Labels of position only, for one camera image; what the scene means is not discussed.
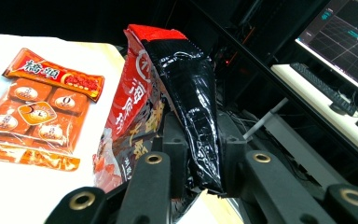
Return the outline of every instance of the orange packaging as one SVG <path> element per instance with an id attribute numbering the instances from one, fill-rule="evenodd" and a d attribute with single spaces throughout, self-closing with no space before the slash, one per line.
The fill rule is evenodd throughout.
<path id="1" fill-rule="evenodd" d="M 29 63 L 30 60 L 42 68 L 59 72 L 55 77 L 46 69 L 44 76 L 50 71 L 50 77 L 25 73 L 21 62 Z M 70 76 L 61 76 L 62 71 L 66 75 L 71 73 L 91 78 L 98 85 L 88 90 L 74 91 L 78 86 L 52 80 L 67 80 Z M 103 77 L 90 77 L 62 68 L 38 58 L 28 49 L 21 51 L 6 75 L 15 78 L 0 99 L 0 161 L 62 171 L 76 170 L 80 163 L 80 159 L 73 156 L 76 142 L 89 109 L 89 98 L 98 100 Z"/>
<path id="2" fill-rule="evenodd" d="M 83 93 L 97 102 L 103 91 L 103 76 L 88 75 L 51 63 L 29 49 L 21 49 L 4 77 L 25 77 L 55 87 Z"/>

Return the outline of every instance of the snack bag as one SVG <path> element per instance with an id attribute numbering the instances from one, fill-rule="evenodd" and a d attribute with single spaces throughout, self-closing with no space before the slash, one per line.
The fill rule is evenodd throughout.
<path id="1" fill-rule="evenodd" d="M 13 78 L 0 98 L 0 161 L 76 170 L 80 159 L 73 152 L 95 91 L 74 90 L 65 80 L 88 78 L 97 85 L 103 77 L 63 68 L 28 49 L 20 51 L 3 76 Z"/>
<path id="2" fill-rule="evenodd" d="M 102 167 L 97 166 L 101 161 L 109 163 L 102 151 L 112 150 L 116 161 L 110 163 L 117 165 L 114 170 L 120 170 L 121 181 L 131 179 L 136 161 L 150 150 L 164 111 L 173 110 L 190 145 L 195 182 L 191 188 L 224 193 L 210 59 L 179 31 L 131 24 L 124 33 L 128 58 L 105 125 L 113 144 L 100 148 L 96 167 Z M 110 190 L 100 173 L 96 172 L 96 186 Z"/>

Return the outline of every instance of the computer monitor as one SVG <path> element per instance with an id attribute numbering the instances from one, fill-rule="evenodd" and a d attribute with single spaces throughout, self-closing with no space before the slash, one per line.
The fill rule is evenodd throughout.
<path id="1" fill-rule="evenodd" d="M 358 0 L 331 0 L 296 42 L 358 91 Z"/>

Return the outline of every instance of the white desk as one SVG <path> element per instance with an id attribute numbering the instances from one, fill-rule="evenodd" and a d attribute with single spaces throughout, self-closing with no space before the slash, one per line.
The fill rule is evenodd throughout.
<path id="1" fill-rule="evenodd" d="M 316 113 L 329 122 L 335 129 L 342 133 L 349 141 L 358 147 L 358 127 L 356 121 L 358 114 L 353 117 L 339 115 L 329 106 L 332 101 L 318 91 L 305 78 L 293 70 L 289 64 L 276 64 L 271 70 L 299 97 L 310 105 Z M 304 139 L 299 136 L 276 112 L 287 102 L 283 99 L 272 108 L 257 124 L 244 135 L 250 139 L 255 130 L 261 126 L 274 135 L 274 137 L 295 157 L 297 162 L 303 165 L 311 175 L 326 189 L 328 186 L 347 181 L 328 164 Z"/>
<path id="2" fill-rule="evenodd" d="M 68 192 L 93 186 L 92 154 L 96 152 L 124 59 L 108 44 L 70 43 L 49 37 L 0 35 L 0 96 L 8 82 L 1 76 L 21 48 L 26 47 L 65 67 L 105 76 L 103 94 L 91 103 L 74 156 L 74 172 L 0 162 L 0 223 L 43 223 Z"/>

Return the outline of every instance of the orange candy wrapper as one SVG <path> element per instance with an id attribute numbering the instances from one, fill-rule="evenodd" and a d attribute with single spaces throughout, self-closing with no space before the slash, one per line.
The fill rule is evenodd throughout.
<path id="1" fill-rule="evenodd" d="M 40 71 L 30 73 L 26 64 Z M 0 161 L 76 170 L 76 141 L 89 98 L 97 101 L 102 92 L 103 77 L 63 68 L 28 49 L 21 50 L 4 76 L 15 78 L 0 98 Z M 71 78 L 87 81 L 80 88 L 68 84 Z"/>

